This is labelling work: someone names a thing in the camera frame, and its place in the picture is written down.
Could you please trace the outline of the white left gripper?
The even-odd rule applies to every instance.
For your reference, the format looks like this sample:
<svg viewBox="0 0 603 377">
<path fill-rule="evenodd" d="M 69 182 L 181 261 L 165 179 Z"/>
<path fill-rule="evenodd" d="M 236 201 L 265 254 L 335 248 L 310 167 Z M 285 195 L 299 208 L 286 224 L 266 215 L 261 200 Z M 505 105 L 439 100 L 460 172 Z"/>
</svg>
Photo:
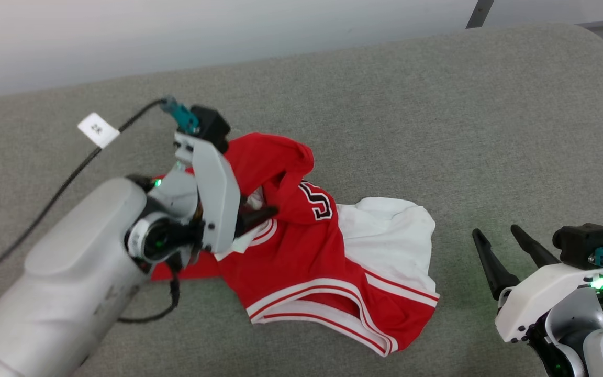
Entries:
<svg viewBox="0 0 603 377">
<path fill-rule="evenodd" d="M 241 207 L 241 193 L 231 165 L 209 141 L 175 132 L 177 163 L 149 192 L 174 219 L 184 222 L 203 209 L 204 222 L 201 249 L 222 253 L 233 239 L 273 219 L 277 207 L 259 209 Z"/>
</svg>

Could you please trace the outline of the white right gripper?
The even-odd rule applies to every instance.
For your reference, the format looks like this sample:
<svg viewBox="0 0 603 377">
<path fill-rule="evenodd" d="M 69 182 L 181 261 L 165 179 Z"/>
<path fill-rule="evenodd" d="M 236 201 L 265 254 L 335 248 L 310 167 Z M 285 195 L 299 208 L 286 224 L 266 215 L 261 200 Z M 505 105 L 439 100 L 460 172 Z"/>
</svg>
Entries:
<svg viewBox="0 0 603 377">
<path fill-rule="evenodd" d="M 597 282 L 603 268 L 570 267 L 519 225 L 510 232 L 539 268 L 520 280 L 492 251 L 483 232 L 472 231 L 479 260 L 499 310 L 495 325 L 505 342 L 527 342 L 541 358 L 603 358 L 603 307 Z"/>
</svg>

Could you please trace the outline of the red and white jersey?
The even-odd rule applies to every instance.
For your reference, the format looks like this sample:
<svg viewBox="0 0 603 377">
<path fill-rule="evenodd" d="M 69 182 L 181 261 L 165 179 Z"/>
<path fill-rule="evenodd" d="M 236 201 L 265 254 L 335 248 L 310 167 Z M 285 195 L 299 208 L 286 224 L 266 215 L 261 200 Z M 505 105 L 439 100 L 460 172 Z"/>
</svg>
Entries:
<svg viewBox="0 0 603 377">
<path fill-rule="evenodd" d="M 201 253 L 179 279 L 221 277 L 252 324 L 308 320 L 383 357 L 421 334 L 440 298 L 424 207 L 380 196 L 337 204 L 305 178 L 311 148 L 282 136 L 233 139 L 226 158 L 249 204 L 278 213 L 230 250 Z"/>
</svg>

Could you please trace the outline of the grey metal wall strip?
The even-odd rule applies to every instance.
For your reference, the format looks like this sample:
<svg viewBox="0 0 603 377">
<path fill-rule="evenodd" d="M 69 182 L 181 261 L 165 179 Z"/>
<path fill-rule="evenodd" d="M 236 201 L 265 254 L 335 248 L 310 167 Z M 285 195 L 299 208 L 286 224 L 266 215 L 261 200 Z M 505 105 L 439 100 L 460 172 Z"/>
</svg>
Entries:
<svg viewBox="0 0 603 377">
<path fill-rule="evenodd" d="M 466 24 L 466 29 L 481 28 L 484 25 L 494 2 L 495 0 L 477 0 Z"/>
</svg>

